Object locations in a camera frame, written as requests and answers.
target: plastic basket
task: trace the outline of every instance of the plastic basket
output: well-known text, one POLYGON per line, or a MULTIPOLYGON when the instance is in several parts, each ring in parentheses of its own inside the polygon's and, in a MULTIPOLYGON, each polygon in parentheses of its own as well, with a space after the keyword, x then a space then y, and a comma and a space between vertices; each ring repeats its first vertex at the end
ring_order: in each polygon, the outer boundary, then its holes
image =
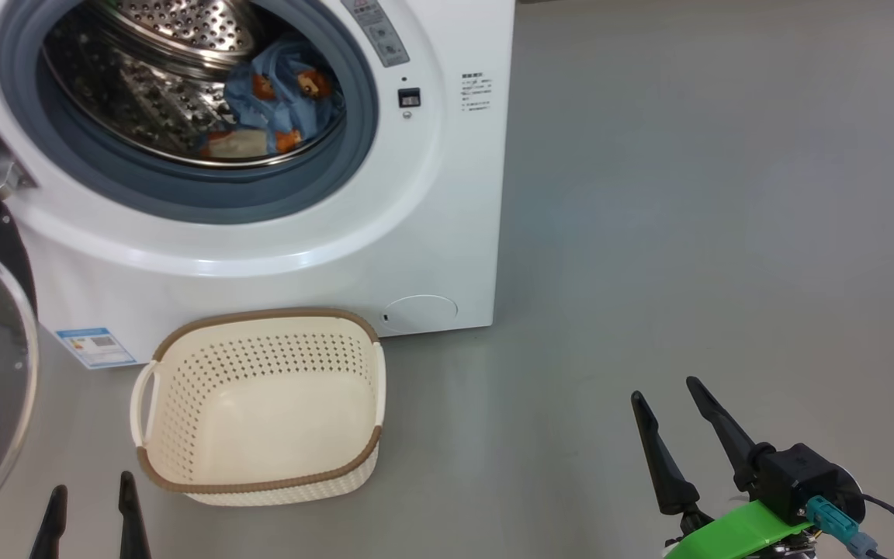
POLYGON ((140 466, 161 488, 208 505, 285 505, 368 480, 384 400, 382 346, 359 316, 245 312, 164 340, 133 387, 130 431, 140 466))

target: washing machine door opening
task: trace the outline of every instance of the washing machine door opening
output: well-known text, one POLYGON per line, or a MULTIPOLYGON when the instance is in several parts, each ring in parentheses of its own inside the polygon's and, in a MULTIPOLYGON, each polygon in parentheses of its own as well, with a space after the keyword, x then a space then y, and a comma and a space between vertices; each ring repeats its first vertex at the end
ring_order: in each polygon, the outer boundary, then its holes
POLYGON ((0 84, 43 154, 86 188, 173 220, 283 217, 365 160, 376 87, 317 0, 15 0, 0 84))

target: blue connector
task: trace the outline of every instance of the blue connector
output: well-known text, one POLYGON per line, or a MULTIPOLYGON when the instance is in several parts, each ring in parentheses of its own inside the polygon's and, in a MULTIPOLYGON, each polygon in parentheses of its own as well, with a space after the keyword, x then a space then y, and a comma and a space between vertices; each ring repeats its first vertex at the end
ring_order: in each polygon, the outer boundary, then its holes
POLYGON ((860 531, 861 526, 854 518, 820 496, 815 496, 806 503, 806 519, 823 532, 837 538, 858 559, 867 559, 869 551, 878 549, 878 543, 860 531))

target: green bracket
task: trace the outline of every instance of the green bracket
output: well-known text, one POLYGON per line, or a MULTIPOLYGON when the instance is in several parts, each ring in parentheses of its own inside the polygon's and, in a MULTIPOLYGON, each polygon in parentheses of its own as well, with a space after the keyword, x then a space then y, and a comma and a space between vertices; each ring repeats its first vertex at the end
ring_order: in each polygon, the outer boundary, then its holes
POLYGON ((667 559, 743 559, 810 526, 785 524, 755 500, 688 534, 667 559))

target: robotic arm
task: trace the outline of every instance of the robotic arm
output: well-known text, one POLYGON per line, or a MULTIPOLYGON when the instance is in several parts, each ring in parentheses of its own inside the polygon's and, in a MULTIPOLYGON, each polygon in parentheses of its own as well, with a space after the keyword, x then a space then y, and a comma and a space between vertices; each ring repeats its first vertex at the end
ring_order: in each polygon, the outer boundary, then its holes
POLYGON ((631 403, 660 512, 681 514, 681 537, 666 542, 667 559, 771 559, 816 556, 820 530, 852 555, 884 559, 877 544, 859 530, 865 499, 844 468, 804 443, 776 450, 755 443, 698 378, 686 380, 699 414, 712 424, 733 467, 733 481, 750 502, 713 519, 699 510, 699 494, 685 480, 657 432, 659 425, 640 392, 631 403))

